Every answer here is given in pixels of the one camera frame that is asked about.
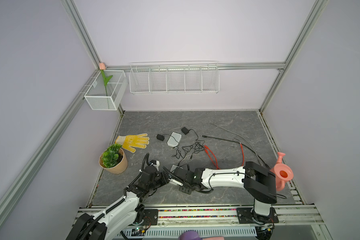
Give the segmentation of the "black power adapter with cable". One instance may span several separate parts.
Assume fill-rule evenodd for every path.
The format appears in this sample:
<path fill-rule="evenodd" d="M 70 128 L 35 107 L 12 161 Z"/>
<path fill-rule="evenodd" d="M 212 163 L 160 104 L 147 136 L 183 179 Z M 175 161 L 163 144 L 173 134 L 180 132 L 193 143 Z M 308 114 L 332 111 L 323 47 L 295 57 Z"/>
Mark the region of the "black power adapter with cable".
<path fill-rule="evenodd" d="M 157 140 L 162 141 L 162 142 L 163 142 L 164 140 L 167 140 L 167 141 L 168 141 L 170 135 L 171 135 L 171 134 L 157 134 L 156 138 L 157 138 Z M 180 146 L 180 144 L 179 144 L 176 148 L 172 148 L 172 147 L 170 147 L 170 148 L 176 150 L 176 153 L 173 155 L 174 158 L 183 159 L 184 156 L 183 156 L 183 154 L 182 154 L 182 151 L 179 149 L 179 146 Z"/>

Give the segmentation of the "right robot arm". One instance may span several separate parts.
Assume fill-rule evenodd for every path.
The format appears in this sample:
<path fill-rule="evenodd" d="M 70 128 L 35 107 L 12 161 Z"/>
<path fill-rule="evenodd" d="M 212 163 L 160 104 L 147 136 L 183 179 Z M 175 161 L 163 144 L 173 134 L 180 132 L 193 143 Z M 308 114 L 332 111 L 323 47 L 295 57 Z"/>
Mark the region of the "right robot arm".
<path fill-rule="evenodd" d="M 258 226 L 279 222 L 273 205 L 277 203 L 276 175 L 268 169 L 249 162 L 234 169 L 213 170 L 197 168 L 193 172 L 179 166 L 167 171 L 171 183 L 180 191 L 191 194 L 196 191 L 210 194 L 214 188 L 228 187 L 246 190 L 253 198 L 250 208 L 238 208 L 239 223 Z"/>

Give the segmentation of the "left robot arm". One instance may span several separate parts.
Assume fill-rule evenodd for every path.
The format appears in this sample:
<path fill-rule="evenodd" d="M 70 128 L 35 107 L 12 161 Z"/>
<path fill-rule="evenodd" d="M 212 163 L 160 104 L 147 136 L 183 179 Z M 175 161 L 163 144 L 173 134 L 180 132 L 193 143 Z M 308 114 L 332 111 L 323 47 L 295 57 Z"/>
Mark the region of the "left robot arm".
<path fill-rule="evenodd" d="M 138 176 L 123 190 L 123 196 L 100 212 L 82 214 L 67 239 L 112 240 L 127 226 L 142 222 L 143 201 L 169 183 L 159 167 L 160 162 L 149 160 L 149 154 L 146 154 Z"/>

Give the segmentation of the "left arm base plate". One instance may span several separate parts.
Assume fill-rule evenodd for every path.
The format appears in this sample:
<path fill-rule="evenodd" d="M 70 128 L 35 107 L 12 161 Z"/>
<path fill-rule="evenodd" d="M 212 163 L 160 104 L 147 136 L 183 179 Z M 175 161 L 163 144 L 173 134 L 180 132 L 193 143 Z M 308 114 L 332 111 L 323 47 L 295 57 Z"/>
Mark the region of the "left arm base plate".
<path fill-rule="evenodd" d="M 132 226 L 156 226 L 159 220 L 158 209 L 144 209 L 138 212 L 137 218 L 129 225 Z"/>

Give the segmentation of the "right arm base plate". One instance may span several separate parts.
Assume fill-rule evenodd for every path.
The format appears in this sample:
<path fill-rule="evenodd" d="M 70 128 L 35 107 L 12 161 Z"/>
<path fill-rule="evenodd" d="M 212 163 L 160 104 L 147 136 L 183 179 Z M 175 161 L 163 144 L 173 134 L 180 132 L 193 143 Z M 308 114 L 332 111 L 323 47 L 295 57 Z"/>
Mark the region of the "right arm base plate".
<path fill-rule="evenodd" d="M 256 214 L 254 208 L 237 208 L 237 216 L 240 224 L 255 224 L 260 226 L 279 223 L 278 215 L 273 207 L 270 207 L 270 213 L 267 216 Z"/>

